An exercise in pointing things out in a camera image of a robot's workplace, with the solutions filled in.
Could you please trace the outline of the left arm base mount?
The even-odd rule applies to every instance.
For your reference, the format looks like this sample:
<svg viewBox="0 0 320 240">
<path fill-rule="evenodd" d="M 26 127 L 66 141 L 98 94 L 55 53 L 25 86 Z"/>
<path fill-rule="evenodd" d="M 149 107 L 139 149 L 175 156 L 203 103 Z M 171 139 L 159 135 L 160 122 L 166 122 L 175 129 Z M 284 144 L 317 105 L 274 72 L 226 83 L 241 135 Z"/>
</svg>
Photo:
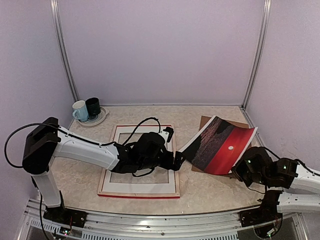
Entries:
<svg viewBox="0 0 320 240">
<path fill-rule="evenodd" d="M 84 228 L 88 213 L 81 210 L 59 207 L 46 207 L 43 218 L 70 227 Z"/>
</svg>

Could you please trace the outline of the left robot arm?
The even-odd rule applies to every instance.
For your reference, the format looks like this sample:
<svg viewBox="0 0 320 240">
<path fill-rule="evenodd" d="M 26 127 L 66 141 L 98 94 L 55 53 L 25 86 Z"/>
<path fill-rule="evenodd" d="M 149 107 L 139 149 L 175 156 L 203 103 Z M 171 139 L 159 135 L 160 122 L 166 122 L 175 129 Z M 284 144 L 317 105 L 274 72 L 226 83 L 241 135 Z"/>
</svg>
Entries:
<svg viewBox="0 0 320 240">
<path fill-rule="evenodd" d="M 156 167 L 178 171 L 185 161 L 181 152 L 165 147 L 174 134 L 171 127 L 143 133 L 138 141 L 123 144 L 95 142 L 73 134 L 60 126 L 55 117 L 35 127 L 26 137 L 22 167 L 31 175 L 50 214 L 61 223 L 70 218 L 70 211 L 64 207 L 63 196 L 50 171 L 54 158 L 73 159 L 118 174 L 135 174 Z"/>
</svg>

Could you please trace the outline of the clear acrylic sheet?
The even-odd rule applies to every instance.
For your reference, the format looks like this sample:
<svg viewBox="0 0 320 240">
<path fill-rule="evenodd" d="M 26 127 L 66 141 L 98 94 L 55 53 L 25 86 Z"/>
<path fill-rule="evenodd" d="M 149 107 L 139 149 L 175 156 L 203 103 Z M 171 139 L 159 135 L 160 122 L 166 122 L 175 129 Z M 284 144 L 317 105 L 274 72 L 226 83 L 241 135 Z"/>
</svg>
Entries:
<svg viewBox="0 0 320 240">
<path fill-rule="evenodd" d="M 118 143 L 122 144 L 130 136 L 130 133 L 120 133 Z M 136 142 L 142 133 L 134 133 L 128 143 Z M 146 174 L 150 169 L 137 171 L 135 175 L 139 176 Z M 169 183 L 169 172 L 161 167 L 156 167 L 154 171 L 146 176 L 134 177 L 131 173 L 120 174 L 111 173 L 110 183 L 123 183 L 123 184 L 167 184 Z"/>
</svg>

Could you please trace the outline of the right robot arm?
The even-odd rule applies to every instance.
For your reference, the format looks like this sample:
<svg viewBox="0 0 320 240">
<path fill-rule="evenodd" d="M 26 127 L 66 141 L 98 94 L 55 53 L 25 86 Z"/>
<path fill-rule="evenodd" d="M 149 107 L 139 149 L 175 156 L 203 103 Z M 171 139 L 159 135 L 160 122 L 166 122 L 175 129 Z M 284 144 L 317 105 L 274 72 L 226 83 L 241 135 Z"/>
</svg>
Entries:
<svg viewBox="0 0 320 240">
<path fill-rule="evenodd" d="M 320 210 L 320 172 L 300 159 L 279 157 L 266 147 L 251 147 L 232 167 L 246 187 L 263 185 L 256 218 L 266 222 L 280 213 L 315 213 Z"/>
</svg>

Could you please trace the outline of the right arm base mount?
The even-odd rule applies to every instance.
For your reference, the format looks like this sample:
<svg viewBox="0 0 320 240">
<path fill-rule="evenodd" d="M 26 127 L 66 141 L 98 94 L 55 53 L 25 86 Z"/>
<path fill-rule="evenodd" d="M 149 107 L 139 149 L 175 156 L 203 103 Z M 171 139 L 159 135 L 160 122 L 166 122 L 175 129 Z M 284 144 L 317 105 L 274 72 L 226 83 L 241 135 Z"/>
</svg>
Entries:
<svg viewBox="0 0 320 240">
<path fill-rule="evenodd" d="M 241 226 L 249 227 L 281 219 L 283 214 L 278 213 L 278 203 L 278 201 L 263 201 L 257 208 L 240 211 Z"/>
</svg>

